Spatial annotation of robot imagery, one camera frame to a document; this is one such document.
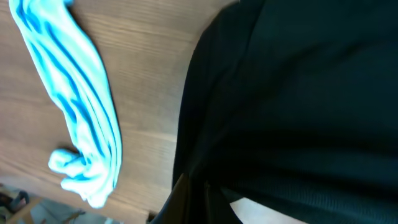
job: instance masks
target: black fabric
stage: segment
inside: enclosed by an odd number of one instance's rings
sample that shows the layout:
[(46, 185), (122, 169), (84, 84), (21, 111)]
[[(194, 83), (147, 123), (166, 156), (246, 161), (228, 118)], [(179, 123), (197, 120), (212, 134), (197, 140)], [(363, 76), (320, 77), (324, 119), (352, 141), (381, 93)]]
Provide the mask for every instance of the black fabric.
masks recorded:
[(223, 9), (183, 93), (174, 185), (189, 177), (185, 223), (213, 220), (205, 183), (304, 222), (398, 223), (397, 11), (380, 0)]

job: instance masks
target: fabric fold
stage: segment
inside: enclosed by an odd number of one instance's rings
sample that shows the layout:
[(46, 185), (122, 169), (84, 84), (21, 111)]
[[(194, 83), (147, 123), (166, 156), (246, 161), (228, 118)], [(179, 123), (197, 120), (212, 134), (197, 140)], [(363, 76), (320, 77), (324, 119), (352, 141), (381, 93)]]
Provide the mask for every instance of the fabric fold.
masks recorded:
[(9, 0), (36, 69), (52, 101), (63, 111), (74, 154), (57, 149), (49, 167), (68, 177), (61, 186), (94, 208), (116, 186), (121, 134), (104, 65), (88, 36), (67, 10), (68, 0)]

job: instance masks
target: towel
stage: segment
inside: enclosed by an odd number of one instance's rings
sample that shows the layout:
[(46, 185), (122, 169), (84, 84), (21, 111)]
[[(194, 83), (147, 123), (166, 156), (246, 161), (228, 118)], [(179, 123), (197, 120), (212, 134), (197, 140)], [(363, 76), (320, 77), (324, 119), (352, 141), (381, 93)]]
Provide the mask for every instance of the towel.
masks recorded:
[(67, 10), (72, 0), (9, 0), (36, 69), (63, 111), (78, 154), (57, 149), (49, 167), (61, 186), (93, 208), (104, 206), (118, 181), (121, 136), (106, 72), (88, 36)]

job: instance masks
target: wooden surface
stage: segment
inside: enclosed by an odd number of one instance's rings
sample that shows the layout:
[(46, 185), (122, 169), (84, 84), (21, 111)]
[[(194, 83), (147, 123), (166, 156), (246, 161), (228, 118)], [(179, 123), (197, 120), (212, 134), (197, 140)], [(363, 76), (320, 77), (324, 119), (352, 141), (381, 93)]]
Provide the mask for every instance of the wooden surface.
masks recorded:
[(123, 141), (116, 190), (104, 208), (94, 210), (62, 190), (64, 176), (47, 166), (55, 148), (72, 143), (7, 0), (0, 0), (0, 182), (126, 223), (144, 223), (171, 191), (178, 112), (193, 49), (231, 1), (75, 0), (73, 15), (105, 64)]

